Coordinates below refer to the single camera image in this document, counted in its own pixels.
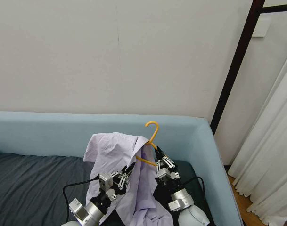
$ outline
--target gray bed sheet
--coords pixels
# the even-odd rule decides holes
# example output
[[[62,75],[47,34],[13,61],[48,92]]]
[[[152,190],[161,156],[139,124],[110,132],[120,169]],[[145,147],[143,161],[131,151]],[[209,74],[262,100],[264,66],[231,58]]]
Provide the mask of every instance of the gray bed sheet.
[[[195,176],[191,165],[175,161],[182,181]],[[66,220],[65,185],[88,180],[94,163],[82,158],[0,154],[0,226],[59,226]],[[68,187],[68,200],[85,203],[89,184]],[[206,213],[202,191],[194,181],[187,188]],[[69,220],[75,220],[72,214]],[[103,225],[122,225],[116,213]]]

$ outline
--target light blue bed frame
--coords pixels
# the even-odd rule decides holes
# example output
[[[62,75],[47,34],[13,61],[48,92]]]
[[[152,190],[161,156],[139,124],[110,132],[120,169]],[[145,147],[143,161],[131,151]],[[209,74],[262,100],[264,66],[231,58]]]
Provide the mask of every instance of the light blue bed frame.
[[[83,157],[94,133],[121,132],[150,138],[172,159],[189,162],[205,181],[206,198],[217,226],[242,220],[208,121],[160,115],[100,115],[0,112],[0,153]]]

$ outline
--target white curtain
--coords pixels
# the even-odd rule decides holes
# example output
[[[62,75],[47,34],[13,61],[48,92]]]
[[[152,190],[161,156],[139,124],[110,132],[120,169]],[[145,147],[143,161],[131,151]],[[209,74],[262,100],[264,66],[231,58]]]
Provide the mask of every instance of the white curtain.
[[[228,174],[247,209],[270,226],[287,220],[287,60]]]

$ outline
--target lavender shirt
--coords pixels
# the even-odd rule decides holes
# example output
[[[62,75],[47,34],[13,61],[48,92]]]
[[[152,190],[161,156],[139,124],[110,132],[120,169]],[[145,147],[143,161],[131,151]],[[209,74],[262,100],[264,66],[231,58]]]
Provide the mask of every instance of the lavender shirt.
[[[157,186],[155,166],[136,160],[135,155],[155,162],[152,146],[143,136],[122,133],[94,134],[88,143],[83,161],[95,162],[90,178],[98,173],[112,173],[136,161],[125,195],[111,203],[100,224],[116,209],[127,226],[173,226],[170,213],[153,197]],[[99,181],[90,182],[86,204],[99,194]]]

